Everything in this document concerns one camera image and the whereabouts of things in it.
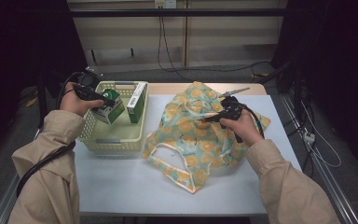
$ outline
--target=table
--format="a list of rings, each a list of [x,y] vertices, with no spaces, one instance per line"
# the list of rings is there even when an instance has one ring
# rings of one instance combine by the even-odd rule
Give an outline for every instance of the table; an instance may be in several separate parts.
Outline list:
[[[281,121],[269,96],[260,84],[208,84],[225,92],[245,87],[237,95],[240,102],[268,116],[272,122],[265,131],[282,155],[300,169]],[[145,135],[158,127],[164,106],[188,83],[150,83]],[[258,190],[258,178],[246,159],[236,168],[214,168],[205,186],[191,194],[176,186],[143,158],[122,160],[101,157],[76,142],[76,174],[83,216],[210,216],[248,217],[266,214]]]

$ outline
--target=beige sleeve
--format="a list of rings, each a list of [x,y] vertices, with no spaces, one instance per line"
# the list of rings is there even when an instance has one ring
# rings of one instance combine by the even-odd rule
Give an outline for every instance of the beige sleeve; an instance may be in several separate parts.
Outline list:
[[[85,120],[55,110],[45,117],[44,131],[30,144],[16,150],[12,159],[22,177],[34,164],[76,140]],[[9,223],[78,223],[79,196],[75,153],[67,152],[33,174],[23,187]]]
[[[270,223],[339,223],[322,188],[286,161],[271,140],[245,153],[260,180]]]

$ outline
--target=green packaging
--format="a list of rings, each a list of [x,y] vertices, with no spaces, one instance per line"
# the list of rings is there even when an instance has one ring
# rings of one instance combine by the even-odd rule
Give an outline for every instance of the green packaging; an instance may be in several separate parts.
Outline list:
[[[130,116],[131,123],[138,123],[145,108],[145,91],[146,83],[139,82],[135,91],[127,104],[127,111]]]
[[[121,100],[120,94],[112,89],[103,90],[101,95],[108,100],[115,101],[115,104],[113,106],[102,105],[98,108],[92,108],[91,112],[96,119],[107,124],[112,124],[125,110],[123,101]]]

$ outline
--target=orange flower pattern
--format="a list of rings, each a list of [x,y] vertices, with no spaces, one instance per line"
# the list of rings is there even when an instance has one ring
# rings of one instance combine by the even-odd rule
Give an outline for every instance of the orange flower pattern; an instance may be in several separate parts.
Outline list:
[[[247,149],[244,143],[236,142],[234,132],[222,129],[219,123],[211,123],[206,129],[197,128],[194,124],[194,120],[201,119],[195,118],[195,113],[223,109],[218,95],[219,92],[205,84],[194,82],[166,105],[158,129],[145,140],[144,158],[191,193],[200,190],[207,182],[210,167],[234,167],[243,159]],[[257,116],[266,129],[270,119],[260,114]],[[153,154],[158,147],[176,149],[184,158],[186,169],[181,170],[155,158]]]

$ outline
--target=yellow basket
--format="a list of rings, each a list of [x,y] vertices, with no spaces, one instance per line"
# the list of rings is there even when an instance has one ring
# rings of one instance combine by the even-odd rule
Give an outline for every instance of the yellow basket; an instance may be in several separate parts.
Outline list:
[[[97,86],[96,92],[104,89],[112,89],[120,93],[120,97],[126,106],[132,97],[139,81],[102,81]],[[147,109],[148,83],[145,90],[144,112],[138,123],[131,123],[127,109],[113,122],[106,124],[94,118],[89,111],[86,116],[86,126],[78,139],[91,151],[104,154],[125,154],[140,152],[143,147],[143,132],[145,113]]]

